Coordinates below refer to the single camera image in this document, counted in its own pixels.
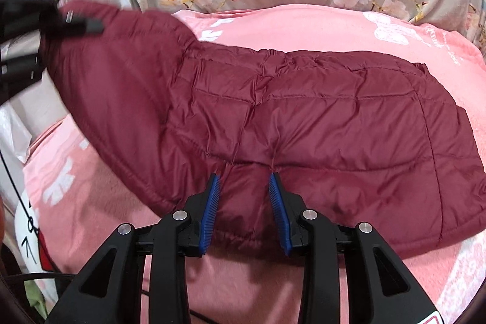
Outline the maroon quilted puffer jacket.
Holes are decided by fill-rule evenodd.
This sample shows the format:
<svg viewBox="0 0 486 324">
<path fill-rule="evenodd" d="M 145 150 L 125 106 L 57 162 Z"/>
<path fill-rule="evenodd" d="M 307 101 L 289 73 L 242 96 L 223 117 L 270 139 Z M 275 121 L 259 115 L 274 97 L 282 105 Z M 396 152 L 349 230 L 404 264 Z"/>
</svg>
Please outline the maroon quilted puffer jacket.
<svg viewBox="0 0 486 324">
<path fill-rule="evenodd" d="M 200 41 L 165 12 L 75 1 L 100 33 L 44 35 L 67 110 L 157 215 L 222 179 L 214 243 L 278 253 L 269 178 L 333 222 L 374 225 L 402 257 L 485 228 L 485 172 L 465 109 L 421 63 Z"/>
</svg>

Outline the pink fleece blanket with bows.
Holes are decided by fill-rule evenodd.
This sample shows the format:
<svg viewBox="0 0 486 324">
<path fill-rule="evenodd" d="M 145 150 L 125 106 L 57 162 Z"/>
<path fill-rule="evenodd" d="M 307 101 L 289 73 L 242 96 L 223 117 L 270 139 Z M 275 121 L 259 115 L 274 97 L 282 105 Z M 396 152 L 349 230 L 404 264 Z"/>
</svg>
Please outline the pink fleece blanket with bows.
<svg viewBox="0 0 486 324">
<path fill-rule="evenodd" d="M 457 33 L 414 27 L 374 12 L 311 5 L 208 15 L 180 11 L 176 17 L 208 43 L 254 50 L 371 50 L 423 63 L 465 109 L 479 149 L 485 148 L 485 72 L 479 52 Z M 24 176 L 46 256 L 61 271 L 79 271 L 116 225 L 156 221 L 104 164 L 71 116 L 36 139 Z M 444 322 L 452 323 L 483 282 L 485 235 L 408 258 L 406 264 Z M 300 274 L 284 258 L 274 227 L 258 236 L 245 225 L 229 235 L 219 215 L 209 254 L 190 261 L 190 300 L 197 311 L 223 323 L 292 323 Z"/>
</svg>

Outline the white cartoon cat plush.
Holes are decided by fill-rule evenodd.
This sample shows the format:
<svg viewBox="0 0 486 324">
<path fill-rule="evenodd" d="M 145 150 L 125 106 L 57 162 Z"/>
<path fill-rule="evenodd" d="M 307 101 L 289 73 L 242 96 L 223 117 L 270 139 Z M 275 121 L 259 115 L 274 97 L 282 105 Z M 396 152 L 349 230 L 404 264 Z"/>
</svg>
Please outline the white cartoon cat plush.
<svg viewBox="0 0 486 324">
<path fill-rule="evenodd" d="M 36 211 L 30 204 L 26 191 L 16 207 L 14 230 L 16 242 L 28 272 L 55 271 L 47 250 L 39 243 L 36 230 L 39 227 Z"/>
</svg>

